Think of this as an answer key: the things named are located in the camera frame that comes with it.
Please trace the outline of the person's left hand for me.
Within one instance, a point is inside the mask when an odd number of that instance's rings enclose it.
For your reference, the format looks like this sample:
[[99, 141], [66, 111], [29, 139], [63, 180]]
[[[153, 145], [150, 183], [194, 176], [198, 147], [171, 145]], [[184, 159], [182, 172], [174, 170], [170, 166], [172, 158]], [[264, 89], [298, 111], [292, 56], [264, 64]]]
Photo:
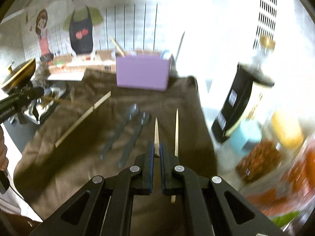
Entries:
[[4, 143], [4, 132], [2, 127], [0, 127], [0, 170], [6, 171], [8, 167], [7, 146]]

